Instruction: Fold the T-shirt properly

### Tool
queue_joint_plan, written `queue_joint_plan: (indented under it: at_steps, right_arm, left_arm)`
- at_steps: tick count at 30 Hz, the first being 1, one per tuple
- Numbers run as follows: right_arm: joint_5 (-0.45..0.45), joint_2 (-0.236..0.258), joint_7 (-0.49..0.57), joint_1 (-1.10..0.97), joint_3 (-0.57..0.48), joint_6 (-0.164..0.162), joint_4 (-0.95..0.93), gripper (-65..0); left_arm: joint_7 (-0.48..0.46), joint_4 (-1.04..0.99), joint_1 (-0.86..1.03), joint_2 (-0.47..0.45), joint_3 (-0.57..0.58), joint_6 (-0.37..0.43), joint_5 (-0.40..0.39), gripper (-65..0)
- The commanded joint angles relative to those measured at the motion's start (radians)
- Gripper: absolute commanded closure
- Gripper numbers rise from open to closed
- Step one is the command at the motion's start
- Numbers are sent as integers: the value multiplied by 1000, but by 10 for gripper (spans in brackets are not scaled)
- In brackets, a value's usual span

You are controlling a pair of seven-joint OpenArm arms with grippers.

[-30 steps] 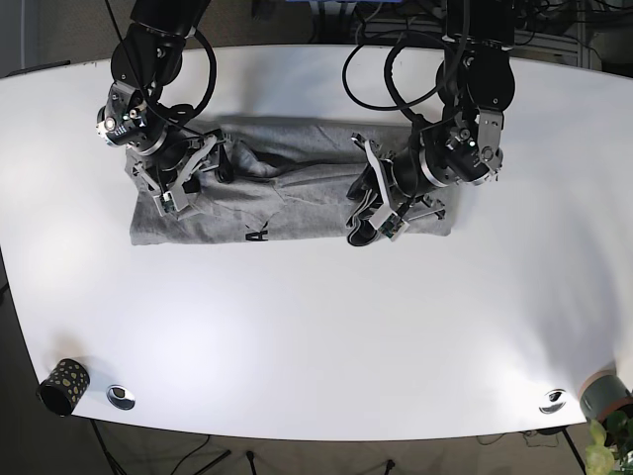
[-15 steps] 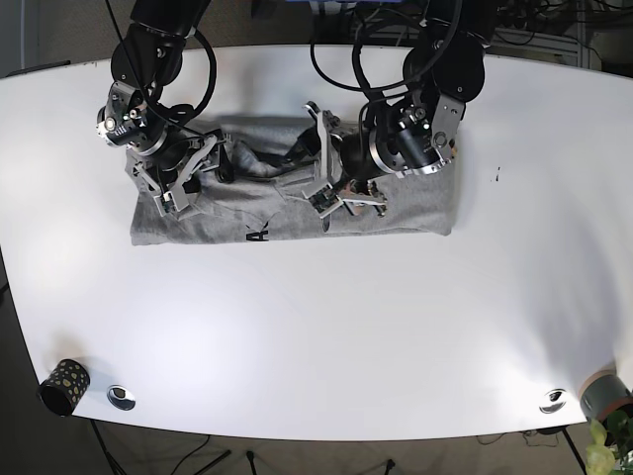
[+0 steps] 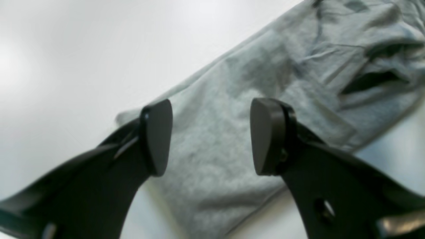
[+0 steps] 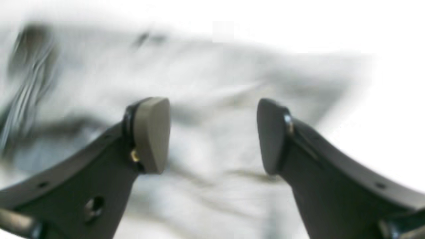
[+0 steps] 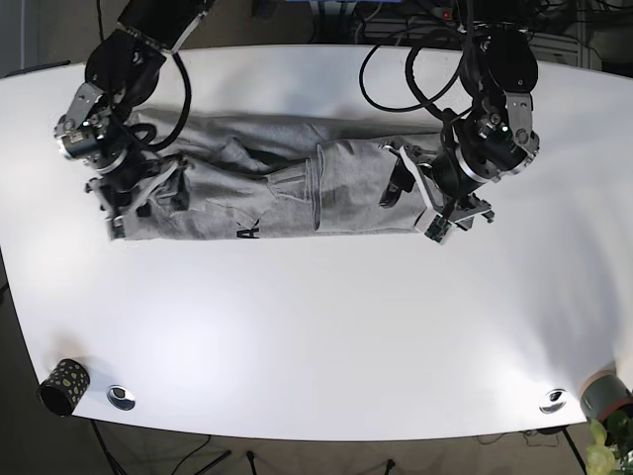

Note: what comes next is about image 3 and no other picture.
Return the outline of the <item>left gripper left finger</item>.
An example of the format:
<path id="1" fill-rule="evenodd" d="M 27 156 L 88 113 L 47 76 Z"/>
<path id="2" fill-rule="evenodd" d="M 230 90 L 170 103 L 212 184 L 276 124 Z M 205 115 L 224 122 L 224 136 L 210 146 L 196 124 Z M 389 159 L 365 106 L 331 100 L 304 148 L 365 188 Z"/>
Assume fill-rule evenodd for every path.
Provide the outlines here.
<path id="1" fill-rule="evenodd" d="M 1 200 L 1 234 L 13 239 L 118 239 L 138 189 L 164 175 L 173 110 L 145 106 L 96 148 Z"/>

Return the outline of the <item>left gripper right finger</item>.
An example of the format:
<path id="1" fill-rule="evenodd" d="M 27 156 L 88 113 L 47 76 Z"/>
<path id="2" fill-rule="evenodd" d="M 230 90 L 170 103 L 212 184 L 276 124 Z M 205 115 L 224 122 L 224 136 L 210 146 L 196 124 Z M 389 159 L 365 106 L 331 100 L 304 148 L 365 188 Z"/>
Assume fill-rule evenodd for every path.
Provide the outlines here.
<path id="1" fill-rule="evenodd" d="M 254 98 L 249 121 L 256 174 L 282 178 L 308 238 L 424 238 L 424 197 L 328 146 L 290 105 Z"/>

